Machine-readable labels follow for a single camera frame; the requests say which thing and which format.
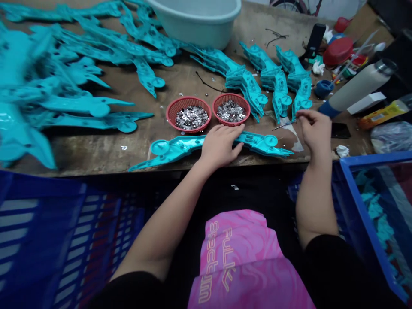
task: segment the blue crate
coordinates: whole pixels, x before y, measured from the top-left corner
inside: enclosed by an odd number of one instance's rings
[[[142,229],[143,207],[136,194],[0,171],[0,303],[86,307]]]
[[[333,188],[339,191],[338,200],[342,205],[342,212],[355,250],[369,270],[381,274],[391,290],[403,302],[407,301],[407,296],[392,272],[391,263],[379,242],[376,229],[352,173],[368,167],[410,160],[412,160],[412,151],[344,158],[333,164],[332,179]]]

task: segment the black wire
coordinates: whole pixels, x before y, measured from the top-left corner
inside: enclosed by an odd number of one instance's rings
[[[209,85],[208,83],[206,83],[206,82],[203,81],[203,79],[200,77],[200,75],[199,75],[199,73],[198,73],[197,71],[196,71],[196,74],[197,74],[197,76],[200,78],[200,80],[202,81],[202,83],[203,83],[204,85],[212,88],[213,90],[219,91],[220,93],[230,93],[230,92],[224,91],[224,89],[223,89],[223,90],[219,90],[219,89],[213,88],[211,85]]]
[[[276,41],[277,39],[286,39],[286,37],[288,37],[289,35],[281,35],[279,32],[273,31],[271,29],[265,28],[265,30],[271,31],[272,34],[276,35],[277,38],[273,39],[272,41],[270,41],[267,45],[266,45],[266,49],[269,47],[269,44],[272,43],[273,41]]]
[[[273,34],[276,34],[277,36],[282,36],[279,32],[273,31],[271,29],[265,28],[265,30],[271,31]]]

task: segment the white tissue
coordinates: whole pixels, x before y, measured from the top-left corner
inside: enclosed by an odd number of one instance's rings
[[[345,158],[345,157],[348,157],[348,156],[349,156],[349,148],[346,147],[346,146],[342,146],[342,145],[337,146],[337,147],[336,147],[336,152],[338,153],[338,155],[339,155],[341,158]]]
[[[332,37],[333,37],[332,30],[329,30],[329,27],[326,26],[326,31],[325,31],[325,34],[323,35],[323,39],[326,41],[326,43],[329,44],[329,41],[332,39]]]
[[[312,71],[314,74],[323,75],[325,69],[325,64],[320,64],[319,61],[315,61],[312,67]]]

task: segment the glue bottle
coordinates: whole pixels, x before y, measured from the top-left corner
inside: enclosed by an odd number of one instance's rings
[[[412,93],[393,101],[387,107],[373,112],[359,121],[359,127],[367,130],[393,117],[406,114],[412,109]]]
[[[334,118],[384,85],[397,69],[394,62],[385,58],[370,64],[326,101],[319,111]]]

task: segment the plastic bag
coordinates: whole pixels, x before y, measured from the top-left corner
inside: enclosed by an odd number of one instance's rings
[[[391,122],[375,127],[370,134],[377,154],[412,150],[412,124]]]

